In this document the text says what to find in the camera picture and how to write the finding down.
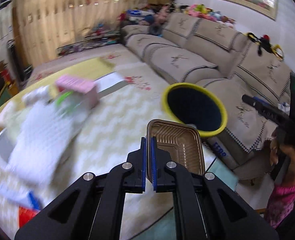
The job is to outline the pink sleeved forearm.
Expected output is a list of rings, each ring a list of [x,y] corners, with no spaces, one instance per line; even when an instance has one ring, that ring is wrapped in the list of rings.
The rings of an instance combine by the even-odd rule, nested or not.
[[[264,213],[264,219],[274,229],[294,208],[295,185],[275,185]]]

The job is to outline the person's right hand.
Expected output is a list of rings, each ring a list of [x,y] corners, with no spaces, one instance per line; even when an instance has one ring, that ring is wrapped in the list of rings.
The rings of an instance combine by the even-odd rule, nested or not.
[[[278,164],[278,151],[283,152],[290,159],[290,164],[288,166],[288,170],[283,177],[282,183],[280,184],[282,187],[293,187],[295,186],[295,147],[289,145],[279,145],[276,139],[276,130],[271,134],[273,140],[270,144],[270,164],[277,165]]]

